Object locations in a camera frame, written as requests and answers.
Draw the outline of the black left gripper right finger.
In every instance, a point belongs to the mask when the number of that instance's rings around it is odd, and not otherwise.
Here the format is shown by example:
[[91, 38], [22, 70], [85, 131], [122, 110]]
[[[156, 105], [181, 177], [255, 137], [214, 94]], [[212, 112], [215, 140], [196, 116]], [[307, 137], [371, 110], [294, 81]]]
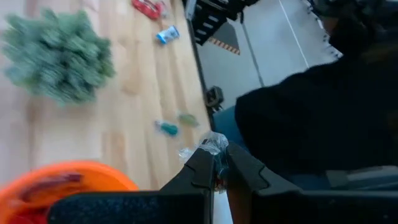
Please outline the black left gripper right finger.
[[234, 224], [294, 224], [299, 188], [269, 170], [245, 149], [230, 143], [228, 202]]

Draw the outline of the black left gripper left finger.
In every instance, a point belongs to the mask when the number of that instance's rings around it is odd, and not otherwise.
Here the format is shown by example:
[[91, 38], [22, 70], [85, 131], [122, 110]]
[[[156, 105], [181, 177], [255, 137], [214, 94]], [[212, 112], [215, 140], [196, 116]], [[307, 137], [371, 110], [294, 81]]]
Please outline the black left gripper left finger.
[[183, 212], [183, 215], [187, 215], [188, 221], [213, 224], [214, 187], [215, 157], [199, 148], [184, 163], [181, 171], [160, 190], [174, 195], [189, 196], [183, 208], [198, 215], [202, 220]]

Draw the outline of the teal hard candy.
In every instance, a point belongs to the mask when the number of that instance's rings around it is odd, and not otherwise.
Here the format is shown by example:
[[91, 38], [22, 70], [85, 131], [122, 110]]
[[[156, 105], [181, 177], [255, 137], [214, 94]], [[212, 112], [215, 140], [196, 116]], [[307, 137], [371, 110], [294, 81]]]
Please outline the teal hard candy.
[[155, 126], [162, 133], [172, 137], [177, 136], [179, 133], [179, 128], [176, 125], [166, 121], [155, 121]]
[[179, 150], [178, 155], [181, 162], [186, 163], [197, 149], [209, 152], [215, 157], [216, 187], [221, 190], [226, 185], [229, 165], [226, 159], [226, 150], [229, 142], [224, 134], [209, 131], [204, 134], [199, 143], [193, 148], [185, 147]]

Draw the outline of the red Skittles candy pack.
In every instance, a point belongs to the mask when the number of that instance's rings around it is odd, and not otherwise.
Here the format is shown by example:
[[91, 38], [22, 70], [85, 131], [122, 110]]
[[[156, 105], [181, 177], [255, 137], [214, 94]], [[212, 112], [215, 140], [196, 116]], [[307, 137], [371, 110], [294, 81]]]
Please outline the red Skittles candy pack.
[[26, 187], [24, 190], [21, 191], [19, 198], [22, 201], [28, 202], [29, 197], [31, 194], [41, 191], [41, 190], [46, 190], [46, 189], [51, 189], [54, 187], [59, 187], [63, 184], [67, 183], [78, 183], [82, 180], [83, 175], [79, 173], [64, 173], [64, 174], [59, 174], [59, 175], [53, 175], [49, 177], [44, 177], [41, 180], [38, 180], [31, 184], [30, 186]]
[[163, 0], [131, 0], [131, 4], [153, 21], [167, 15], [166, 5]]

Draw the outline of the green wrapped hard candy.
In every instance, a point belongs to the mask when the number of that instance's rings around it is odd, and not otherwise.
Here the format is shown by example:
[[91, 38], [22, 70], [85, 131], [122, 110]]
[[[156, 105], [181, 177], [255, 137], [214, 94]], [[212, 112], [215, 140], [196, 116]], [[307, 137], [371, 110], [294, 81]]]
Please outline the green wrapped hard candy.
[[186, 126], [197, 127], [200, 125], [196, 117], [192, 114], [180, 113], [177, 118], [181, 124]]

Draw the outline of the white plastic bowl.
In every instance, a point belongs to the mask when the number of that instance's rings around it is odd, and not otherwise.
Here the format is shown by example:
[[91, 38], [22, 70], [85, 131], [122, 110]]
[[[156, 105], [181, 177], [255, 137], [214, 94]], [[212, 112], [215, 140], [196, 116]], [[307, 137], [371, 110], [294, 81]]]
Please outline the white plastic bowl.
[[217, 190], [214, 194], [213, 224], [233, 224], [226, 190]]

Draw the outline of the black caster wheel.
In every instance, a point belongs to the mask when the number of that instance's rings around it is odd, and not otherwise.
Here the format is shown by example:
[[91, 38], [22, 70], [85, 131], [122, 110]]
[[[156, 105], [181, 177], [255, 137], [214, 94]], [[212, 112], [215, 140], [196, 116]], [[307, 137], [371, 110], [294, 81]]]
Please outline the black caster wheel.
[[218, 86], [213, 86], [205, 93], [205, 105], [213, 111], [222, 110], [222, 102], [224, 102], [223, 91]]

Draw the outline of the person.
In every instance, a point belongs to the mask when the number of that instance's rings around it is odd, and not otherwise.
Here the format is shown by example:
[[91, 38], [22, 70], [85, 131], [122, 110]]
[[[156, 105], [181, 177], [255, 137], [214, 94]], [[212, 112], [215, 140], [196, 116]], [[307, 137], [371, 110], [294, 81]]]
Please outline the person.
[[398, 167], [398, 0], [313, 0], [342, 56], [250, 91], [217, 132], [294, 184], [328, 171]]

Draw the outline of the dark mat with orange edge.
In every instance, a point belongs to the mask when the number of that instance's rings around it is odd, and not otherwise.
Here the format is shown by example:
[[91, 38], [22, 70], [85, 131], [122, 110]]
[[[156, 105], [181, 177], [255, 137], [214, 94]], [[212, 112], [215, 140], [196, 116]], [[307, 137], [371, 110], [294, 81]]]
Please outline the dark mat with orange edge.
[[208, 39], [208, 42], [233, 54], [240, 55], [241, 53], [236, 31], [229, 22], [225, 22], [213, 36]]

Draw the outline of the white blue Hershey's bar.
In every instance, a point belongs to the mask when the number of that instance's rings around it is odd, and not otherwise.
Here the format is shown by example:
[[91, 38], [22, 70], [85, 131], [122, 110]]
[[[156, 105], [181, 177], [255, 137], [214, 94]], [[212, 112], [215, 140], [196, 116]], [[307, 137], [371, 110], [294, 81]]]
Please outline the white blue Hershey's bar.
[[157, 33], [155, 37], [161, 44], [168, 44], [169, 42], [178, 39], [180, 34], [175, 26], [170, 26]]

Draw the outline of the faux succulent in patterned pot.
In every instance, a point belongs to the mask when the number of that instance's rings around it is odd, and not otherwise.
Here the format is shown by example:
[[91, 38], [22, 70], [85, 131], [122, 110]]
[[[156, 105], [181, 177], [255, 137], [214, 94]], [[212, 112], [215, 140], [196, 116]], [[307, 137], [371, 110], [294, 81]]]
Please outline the faux succulent in patterned pot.
[[116, 73], [111, 42], [97, 35], [85, 11], [44, 9], [35, 19], [10, 14], [6, 21], [5, 76], [33, 95], [61, 105], [91, 102]]

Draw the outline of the black aluminium table frame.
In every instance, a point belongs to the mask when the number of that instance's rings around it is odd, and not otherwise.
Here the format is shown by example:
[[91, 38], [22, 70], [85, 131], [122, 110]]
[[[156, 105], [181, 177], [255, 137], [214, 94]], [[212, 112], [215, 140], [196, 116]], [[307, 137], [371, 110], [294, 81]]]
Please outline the black aluminium table frame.
[[[228, 20], [244, 23], [244, 9], [259, 0], [181, 0], [185, 18], [193, 47], [193, 54], [197, 63], [198, 76], [205, 100], [206, 87], [203, 67], [201, 65], [198, 46], [203, 46], [208, 39]], [[213, 115], [219, 111], [205, 109], [211, 130], [215, 130]]]

